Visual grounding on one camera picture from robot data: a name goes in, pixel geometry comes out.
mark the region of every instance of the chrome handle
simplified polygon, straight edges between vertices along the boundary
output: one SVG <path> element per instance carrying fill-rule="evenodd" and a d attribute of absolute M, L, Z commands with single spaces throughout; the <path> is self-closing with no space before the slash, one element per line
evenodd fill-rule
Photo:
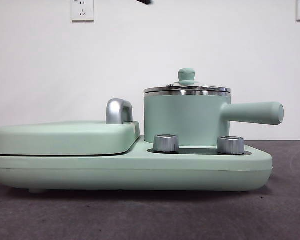
<path fill-rule="evenodd" d="M 111 99 L 106 105 L 106 124 L 124 124 L 133 122 L 132 105 L 119 98 Z"/>

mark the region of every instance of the gray carpet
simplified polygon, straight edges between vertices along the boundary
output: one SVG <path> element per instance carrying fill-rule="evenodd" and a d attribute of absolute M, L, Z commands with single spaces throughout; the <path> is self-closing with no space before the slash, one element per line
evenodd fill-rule
<path fill-rule="evenodd" d="M 0 184 L 0 240 L 300 240 L 300 141 L 247 141 L 273 173 L 250 192 L 74 191 Z"/>

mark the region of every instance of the white wall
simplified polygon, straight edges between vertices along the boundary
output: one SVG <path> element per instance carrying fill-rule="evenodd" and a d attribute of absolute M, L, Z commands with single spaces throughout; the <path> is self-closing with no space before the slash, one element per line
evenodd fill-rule
<path fill-rule="evenodd" d="M 300 140 L 294 0 L 95 0 L 95 16 L 72 23 L 70 0 L 0 0 L 0 126 L 104 120 L 123 98 L 143 128 L 143 90 L 194 68 L 233 103 L 284 105 L 281 125 L 232 123 L 232 135 Z"/>

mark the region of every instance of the mint green appliance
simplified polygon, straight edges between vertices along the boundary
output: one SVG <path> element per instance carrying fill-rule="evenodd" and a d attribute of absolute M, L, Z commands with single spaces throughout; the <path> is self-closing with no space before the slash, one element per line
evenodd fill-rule
<path fill-rule="evenodd" d="M 106 121 L 0 128 L 0 182 L 45 190 L 250 191 L 264 186 L 272 157 L 229 136 L 229 121 L 283 121 L 277 102 L 230 104 L 230 89 L 178 83 L 145 90 L 145 136 L 132 105 L 111 99 Z"/>

